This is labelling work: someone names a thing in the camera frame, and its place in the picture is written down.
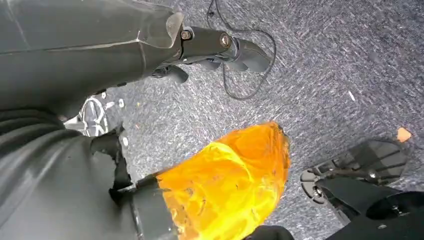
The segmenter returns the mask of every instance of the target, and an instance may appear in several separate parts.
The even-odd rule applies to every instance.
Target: gray carpet
[[[162,0],[185,14],[187,26],[206,27],[209,1]],[[278,53],[257,96],[230,99],[220,71],[184,66],[188,82],[145,79],[109,89],[111,122],[124,121],[135,179],[189,158],[234,129],[274,120],[290,137],[291,168],[284,196],[266,224],[282,225],[296,240],[325,239],[342,225],[310,204],[300,188],[302,170],[374,137],[412,138],[404,177],[394,184],[424,191],[424,3],[421,0],[221,0],[235,27],[270,32]],[[223,29],[219,20],[214,26]],[[243,35],[270,53],[258,34]],[[231,72],[240,95],[258,74]]]

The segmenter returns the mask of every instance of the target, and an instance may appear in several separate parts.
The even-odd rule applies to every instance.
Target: orange plastic bag
[[[283,194],[289,143],[275,122],[236,130],[156,176],[180,240],[241,240]]]

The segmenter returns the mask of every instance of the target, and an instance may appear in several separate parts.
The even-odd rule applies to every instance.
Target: black plastic part
[[[348,177],[321,179],[315,184],[343,224],[366,214],[375,202],[401,192]]]
[[[375,202],[366,211],[366,217],[372,220],[393,219],[406,216],[420,208],[424,208],[424,192],[401,192]]]
[[[93,93],[148,77],[172,59],[179,37],[171,48],[136,40],[148,27],[143,20],[165,28],[173,12],[134,5],[140,3],[0,1],[0,111],[43,109],[69,119]]]
[[[306,169],[301,174],[300,181],[306,195],[314,203],[322,205],[326,200],[317,192],[316,181],[319,179],[342,176],[383,186],[399,179],[406,163],[407,156],[397,143],[369,140]]]
[[[422,240],[424,208],[410,214],[385,220],[358,216],[326,240]]]
[[[131,203],[135,225],[143,240],[178,240],[178,229],[165,203],[163,192],[155,175],[149,175],[126,193]]]
[[[282,226],[258,226],[252,234],[243,240],[295,240],[292,234]]]
[[[188,63],[191,57],[215,56],[228,50],[221,45],[221,36],[225,34],[224,31],[197,26],[192,26],[191,29],[193,31],[192,39],[182,42],[183,53],[181,58],[187,59]]]
[[[239,44],[239,57],[229,62],[230,67],[239,71],[249,69],[253,72],[264,72],[270,66],[271,59],[256,44],[244,39],[237,39]]]
[[[346,226],[328,240],[417,240],[424,236],[424,193],[384,186],[398,179],[407,157],[394,142],[370,140],[305,170],[301,185]]]
[[[108,189],[115,164],[92,139],[37,110],[0,114],[0,239],[134,239],[129,204]]]
[[[169,77],[178,84],[183,84],[189,79],[187,72],[175,65],[158,68],[152,73],[151,77],[156,79]]]

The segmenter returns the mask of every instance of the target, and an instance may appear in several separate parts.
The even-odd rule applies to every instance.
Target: wire
[[[270,73],[270,71],[272,70],[272,68],[274,66],[274,62],[275,62],[276,56],[277,56],[277,44],[276,44],[276,41],[273,38],[273,36],[271,36],[271,34],[269,34],[266,31],[263,31],[263,30],[260,30],[260,29],[237,29],[237,28],[231,26],[223,18],[222,14],[221,14],[220,4],[219,4],[219,1],[218,0],[212,0],[210,2],[209,8],[207,9],[207,12],[206,12],[206,21],[207,21],[207,25],[208,25],[208,27],[210,29],[214,29],[211,26],[211,23],[209,21],[209,18],[215,15],[215,13],[213,11],[211,11],[212,6],[214,5],[214,3],[215,3],[215,7],[216,7],[216,13],[218,14],[218,17],[221,19],[222,23],[225,25],[225,27],[227,29],[229,29],[230,31],[232,31],[234,33],[261,33],[261,34],[267,36],[271,40],[271,42],[272,42],[273,53],[272,53],[271,63],[269,64],[268,69],[263,74],[262,79],[260,80],[259,85],[257,86],[257,88],[251,94],[249,94],[247,96],[240,97],[240,96],[236,96],[234,93],[230,92],[230,90],[228,89],[228,84],[227,84],[226,68],[225,68],[224,64],[222,65],[223,84],[224,84],[225,92],[228,94],[228,96],[230,98],[232,98],[232,99],[240,100],[240,101],[242,101],[242,100],[249,100],[249,99],[253,98],[259,92],[259,90],[261,89],[262,84],[265,82],[265,80],[267,79],[268,74]]]

